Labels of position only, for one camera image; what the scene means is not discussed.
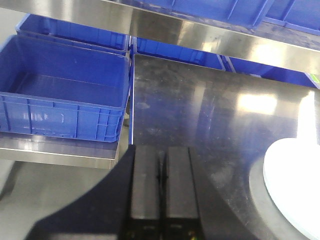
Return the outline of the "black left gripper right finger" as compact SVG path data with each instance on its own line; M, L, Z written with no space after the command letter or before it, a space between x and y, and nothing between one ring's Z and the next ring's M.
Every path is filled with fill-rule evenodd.
M257 239L213 187L191 148L169 147L164 165L163 239Z

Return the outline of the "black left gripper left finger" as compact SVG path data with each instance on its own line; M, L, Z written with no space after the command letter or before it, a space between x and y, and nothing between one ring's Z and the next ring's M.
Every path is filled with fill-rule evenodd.
M129 145L97 185L37 221L28 240L159 240L160 170L155 147Z

